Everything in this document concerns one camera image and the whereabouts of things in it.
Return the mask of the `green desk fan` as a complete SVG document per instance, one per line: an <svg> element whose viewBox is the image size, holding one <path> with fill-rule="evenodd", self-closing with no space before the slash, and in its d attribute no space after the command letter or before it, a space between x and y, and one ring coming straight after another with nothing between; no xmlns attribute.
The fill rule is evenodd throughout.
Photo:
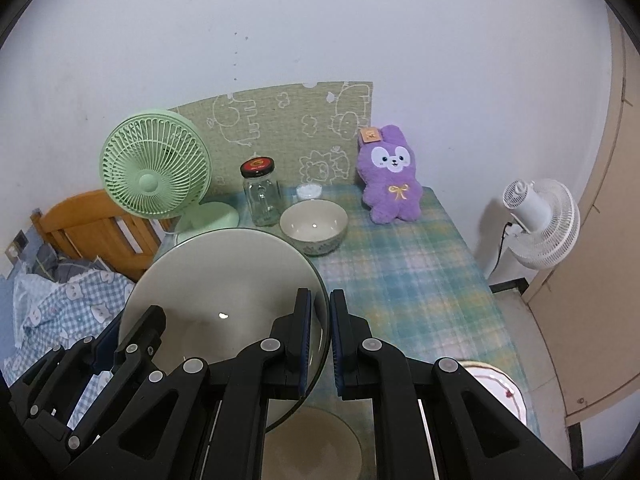
<svg viewBox="0 0 640 480"><path fill-rule="evenodd" d="M234 207L205 199L213 180L208 148L194 123L171 110L124 119L105 140L99 167L120 208L160 222L177 243L240 223Z"/></svg>

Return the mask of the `white standing fan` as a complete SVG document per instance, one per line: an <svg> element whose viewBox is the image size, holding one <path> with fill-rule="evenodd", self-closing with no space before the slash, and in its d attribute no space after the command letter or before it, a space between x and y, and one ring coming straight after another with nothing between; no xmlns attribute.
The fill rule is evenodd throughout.
<svg viewBox="0 0 640 480"><path fill-rule="evenodd" d="M510 251L522 266L551 269L572 251L579 236L580 211L563 183L518 179L504 189L502 202L520 227Z"/></svg>

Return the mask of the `green cartoon wall mat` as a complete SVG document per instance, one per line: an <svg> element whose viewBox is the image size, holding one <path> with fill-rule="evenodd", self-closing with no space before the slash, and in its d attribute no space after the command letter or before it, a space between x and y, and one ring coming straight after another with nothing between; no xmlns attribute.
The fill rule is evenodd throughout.
<svg viewBox="0 0 640 480"><path fill-rule="evenodd" d="M208 194L240 192L242 162L268 156L280 184L356 181L357 136L371 122L371 81L327 81L221 94L176 106L212 163Z"/></svg>

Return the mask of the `orange wooden chair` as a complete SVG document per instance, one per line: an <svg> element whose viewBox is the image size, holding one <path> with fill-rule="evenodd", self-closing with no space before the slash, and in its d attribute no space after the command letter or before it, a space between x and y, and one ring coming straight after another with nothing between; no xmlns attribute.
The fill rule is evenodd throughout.
<svg viewBox="0 0 640 480"><path fill-rule="evenodd" d="M101 258L114 271L140 280L160 249L168 220L154 224L95 190L66 198L45 214L30 215L42 240L73 259Z"/></svg>

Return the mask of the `floral ceramic bowl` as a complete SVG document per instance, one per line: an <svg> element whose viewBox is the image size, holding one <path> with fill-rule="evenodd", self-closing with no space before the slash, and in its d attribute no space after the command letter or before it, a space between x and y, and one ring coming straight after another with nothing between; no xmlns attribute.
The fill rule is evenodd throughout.
<svg viewBox="0 0 640 480"><path fill-rule="evenodd" d="M340 246L348 229L348 214L329 200L303 200L280 217L284 238L306 256L323 256Z"/></svg>
<svg viewBox="0 0 640 480"><path fill-rule="evenodd" d="M300 408L266 434L263 479L358 479L361 471L356 434L327 411Z"/></svg>
<svg viewBox="0 0 640 480"><path fill-rule="evenodd" d="M165 373L189 358L213 364L267 338L273 321L293 312L301 288L312 296L307 382L312 388L329 353L328 294L311 262L267 232L218 230L169 249L134 285L119 333L126 336L148 307L159 306L166 328L153 363Z"/></svg>

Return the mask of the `grey checked cloth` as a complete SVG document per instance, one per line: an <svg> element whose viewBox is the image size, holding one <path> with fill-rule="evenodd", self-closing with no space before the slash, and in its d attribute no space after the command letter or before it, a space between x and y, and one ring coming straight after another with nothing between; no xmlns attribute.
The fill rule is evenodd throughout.
<svg viewBox="0 0 640 480"><path fill-rule="evenodd" d="M51 282L67 283L75 276L92 270L109 271L110 268L100 258L73 259L57 252L50 244L43 244L36 253L30 272Z"/></svg>

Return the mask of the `cotton swab container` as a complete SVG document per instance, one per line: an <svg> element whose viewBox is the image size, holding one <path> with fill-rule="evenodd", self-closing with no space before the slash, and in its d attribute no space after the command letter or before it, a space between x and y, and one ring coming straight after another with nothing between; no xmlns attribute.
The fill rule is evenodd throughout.
<svg viewBox="0 0 640 480"><path fill-rule="evenodd" d="M303 183L296 188L296 196L301 202L304 200L318 200L322 196L322 190L322 185L319 183Z"/></svg>

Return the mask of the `beige wooden door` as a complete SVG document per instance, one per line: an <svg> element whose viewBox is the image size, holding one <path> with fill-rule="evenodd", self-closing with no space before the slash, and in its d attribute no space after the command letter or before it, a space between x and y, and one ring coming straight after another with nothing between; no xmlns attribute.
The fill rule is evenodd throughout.
<svg viewBox="0 0 640 480"><path fill-rule="evenodd" d="M615 15L608 22L608 114L579 201L578 241L525 295L558 378L568 426L639 388L639 51Z"/></svg>

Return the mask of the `white plate with red pattern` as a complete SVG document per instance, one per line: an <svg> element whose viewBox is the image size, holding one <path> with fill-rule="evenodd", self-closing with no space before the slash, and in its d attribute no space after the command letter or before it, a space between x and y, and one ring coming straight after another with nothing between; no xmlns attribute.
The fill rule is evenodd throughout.
<svg viewBox="0 0 640 480"><path fill-rule="evenodd" d="M460 364L522 424L527 425L527 408L523 393L508 374L488 363L460 361Z"/></svg>

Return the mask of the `blue checked bear bedding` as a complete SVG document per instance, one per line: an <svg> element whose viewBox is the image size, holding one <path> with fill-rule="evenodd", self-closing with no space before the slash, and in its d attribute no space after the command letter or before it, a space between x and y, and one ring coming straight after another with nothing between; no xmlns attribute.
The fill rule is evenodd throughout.
<svg viewBox="0 0 640 480"><path fill-rule="evenodd" d="M67 283L37 274L18 274L14 280L14 350L1 370L13 385L26 370L55 346L70 348L78 340L102 333L125 307L134 289L126 276L90 270Z"/></svg>

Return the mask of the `purple plush toy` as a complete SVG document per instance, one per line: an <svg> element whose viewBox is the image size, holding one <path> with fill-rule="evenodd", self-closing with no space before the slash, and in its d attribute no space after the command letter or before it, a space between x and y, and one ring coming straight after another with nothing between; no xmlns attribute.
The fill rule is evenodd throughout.
<svg viewBox="0 0 640 480"><path fill-rule="evenodd" d="M361 128L358 143L356 169L371 220L376 224L418 220L423 188L416 180L413 150L400 128Z"/></svg>

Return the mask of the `glass jar with black lid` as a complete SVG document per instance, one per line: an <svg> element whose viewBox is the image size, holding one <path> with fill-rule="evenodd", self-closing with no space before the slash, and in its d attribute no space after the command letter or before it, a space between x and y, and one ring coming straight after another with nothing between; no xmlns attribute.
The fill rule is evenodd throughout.
<svg viewBox="0 0 640 480"><path fill-rule="evenodd" d="M279 222L282 196L276 165L268 156L256 156L240 167L248 210L255 226L274 226Z"/></svg>

